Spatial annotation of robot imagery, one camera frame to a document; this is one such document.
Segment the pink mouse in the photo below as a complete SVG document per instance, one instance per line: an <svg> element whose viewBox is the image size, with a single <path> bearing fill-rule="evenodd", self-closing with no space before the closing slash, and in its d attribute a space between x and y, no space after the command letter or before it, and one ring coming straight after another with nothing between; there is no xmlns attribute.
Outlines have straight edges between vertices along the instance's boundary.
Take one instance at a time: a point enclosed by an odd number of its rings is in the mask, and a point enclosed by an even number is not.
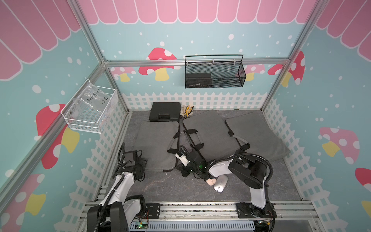
<svg viewBox="0 0 371 232"><path fill-rule="evenodd" d="M210 186L213 186L216 183L216 179L215 178L210 178L210 179L206 180L206 183Z"/></svg>

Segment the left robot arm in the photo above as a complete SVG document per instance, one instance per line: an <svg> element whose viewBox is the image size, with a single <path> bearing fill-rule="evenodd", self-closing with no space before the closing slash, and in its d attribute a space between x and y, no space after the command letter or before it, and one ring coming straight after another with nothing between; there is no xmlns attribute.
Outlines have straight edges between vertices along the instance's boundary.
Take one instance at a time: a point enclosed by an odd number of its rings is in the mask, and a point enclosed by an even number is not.
<svg viewBox="0 0 371 232"><path fill-rule="evenodd" d="M130 224L148 216L143 195L128 196L136 181L145 179L147 160L142 158L141 150L118 154L118 165L112 178L114 184L104 199L88 210L88 232L128 232Z"/></svg>

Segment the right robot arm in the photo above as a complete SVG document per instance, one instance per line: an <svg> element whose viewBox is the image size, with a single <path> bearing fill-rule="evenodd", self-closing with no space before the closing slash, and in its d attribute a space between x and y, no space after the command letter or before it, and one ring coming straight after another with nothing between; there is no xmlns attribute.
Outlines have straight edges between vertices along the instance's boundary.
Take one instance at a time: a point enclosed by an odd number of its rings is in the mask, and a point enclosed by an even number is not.
<svg viewBox="0 0 371 232"><path fill-rule="evenodd" d="M273 168L266 158L237 150L228 158L206 161L199 152L188 152L183 145L175 156L181 162L176 168L182 172L183 177L193 173L219 193L225 189L228 175L234 175L248 186L251 200L249 204L237 204L239 218L276 218L275 208L268 197L268 182Z"/></svg>

